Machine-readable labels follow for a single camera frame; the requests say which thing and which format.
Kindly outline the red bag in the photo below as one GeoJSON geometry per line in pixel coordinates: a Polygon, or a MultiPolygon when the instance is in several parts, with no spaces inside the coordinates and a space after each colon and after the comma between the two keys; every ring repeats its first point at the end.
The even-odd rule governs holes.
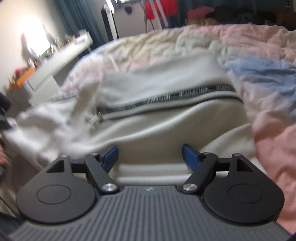
{"type": "MultiPolygon", "coordinates": [[[[159,2],[161,4],[161,8],[159,7],[157,1],[152,1],[159,17],[162,17],[162,12],[164,12],[166,18],[178,13],[178,4],[176,0],[160,0],[159,2]]],[[[152,11],[152,5],[149,1],[145,1],[145,13],[149,20],[154,19],[154,12],[152,11]]]]}

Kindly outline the orange box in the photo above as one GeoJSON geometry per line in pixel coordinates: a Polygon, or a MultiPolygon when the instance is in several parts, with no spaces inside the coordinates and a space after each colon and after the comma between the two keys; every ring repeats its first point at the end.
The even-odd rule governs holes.
{"type": "Polygon", "coordinates": [[[21,87],[23,83],[35,73],[35,67],[28,67],[28,68],[18,68],[15,70],[16,75],[16,85],[17,87],[21,87]]]}

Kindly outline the teal curtain left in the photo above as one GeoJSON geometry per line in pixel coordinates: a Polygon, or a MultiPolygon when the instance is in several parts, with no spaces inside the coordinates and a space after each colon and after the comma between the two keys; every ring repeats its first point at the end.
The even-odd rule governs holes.
{"type": "Polygon", "coordinates": [[[93,49],[105,44],[86,1],[56,0],[54,3],[68,35],[76,35],[80,30],[86,30],[93,40],[93,49]]]}

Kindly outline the pink pastel duvet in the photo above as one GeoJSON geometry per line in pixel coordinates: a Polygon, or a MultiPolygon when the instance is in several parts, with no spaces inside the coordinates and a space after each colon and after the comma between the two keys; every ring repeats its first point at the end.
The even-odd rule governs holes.
{"type": "Polygon", "coordinates": [[[243,98],[252,125],[257,158],[283,190],[279,223],[295,232],[295,32],[278,26],[190,25],[121,38],[94,50],[94,65],[79,61],[59,96],[77,93],[94,69],[130,71],[158,60],[193,53],[214,53],[243,98]]]}

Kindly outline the lit vanity mirror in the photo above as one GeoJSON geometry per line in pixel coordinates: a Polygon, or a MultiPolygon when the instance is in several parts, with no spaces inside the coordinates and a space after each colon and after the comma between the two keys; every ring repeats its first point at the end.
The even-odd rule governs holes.
{"type": "Polygon", "coordinates": [[[44,23],[34,15],[20,16],[22,58],[28,63],[40,61],[50,48],[44,23]]]}

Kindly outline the white track pants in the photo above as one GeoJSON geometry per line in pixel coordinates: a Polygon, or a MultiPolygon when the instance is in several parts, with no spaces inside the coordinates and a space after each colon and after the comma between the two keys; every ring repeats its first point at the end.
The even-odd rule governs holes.
{"type": "Polygon", "coordinates": [[[211,54],[82,79],[76,96],[28,109],[4,134],[37,170],[117,146],[111,174],[119,183],[177,184],[190,174],[184,144],[224,158],[240,153],[260,167],[243,102],[211,54]]]}

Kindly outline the pile of clothes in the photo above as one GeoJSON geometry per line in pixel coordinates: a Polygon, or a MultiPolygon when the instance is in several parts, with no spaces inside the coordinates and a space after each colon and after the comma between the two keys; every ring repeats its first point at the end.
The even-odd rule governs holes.
{"type": "Polygon", "coordinates": [[[185,19],[185,25],[227,25],[253,24],[267,26],[282,26],[289,31],[295,30],[295,11],[289,6],[280,6],[271,10],[254,12],[249,7],[235,9],[230,6],[200,6],[191,9],[185,19]]]}

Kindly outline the garment steamer stand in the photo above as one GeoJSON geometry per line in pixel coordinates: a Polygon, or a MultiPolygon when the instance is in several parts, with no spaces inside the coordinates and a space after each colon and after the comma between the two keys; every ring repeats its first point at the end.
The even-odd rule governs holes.
{"type": "MultiPolygon", "coordinates": [[[[159,7],[161,8],[161,4],[159,2],[159,0],[156,0],[157,3],[159,4],[159,7]]],[[[147,15],[145,13],[145,1],[142,1],[143,7],[144,7],[144,13],[145,13],[145,18],[146,20],[149,20],[151,22],[151,26],[153,30],[162,30],[162,29],[166,29],[169,27],[169,23],[168,20],[164,14],[164,12],[161,13],[162,17],[159,17],[154,4],[152,3],[152,0],[149,0],[150,4],[152,5],[152,11],[154,12],[154,19],[153,20],[149,20],[147,18],[147,15]]]]}

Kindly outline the white vanity desk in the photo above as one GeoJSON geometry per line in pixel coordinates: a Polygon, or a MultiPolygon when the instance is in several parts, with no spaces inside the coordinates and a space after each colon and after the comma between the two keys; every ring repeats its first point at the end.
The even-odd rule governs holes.
{"type": "Polygon", "coordinates": [[[62,85],[62,81],[57,81],[54,77],[73,63],[85,50],[90,51],[92,44],[93,40],[90,34],[86,32],[39,67],[25,80],[21,87],[12,93],[20,108],[26,109],[51,99],[62,85]]]}

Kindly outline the black framed panel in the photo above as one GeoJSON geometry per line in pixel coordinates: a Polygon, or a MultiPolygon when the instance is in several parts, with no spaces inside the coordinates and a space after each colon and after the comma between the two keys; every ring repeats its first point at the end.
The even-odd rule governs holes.
{"type": "Polygon", "coordinates": [[[101,15],[102,15],[102,19],[104,22],[108,41],[110,42],[110,41],[114,41],[114,40],[118,39],[118,32],[117,32],[117,28],[115,25],[113,13],[107,4],[103,5],[103,7],[101,9],[101,15]]]}

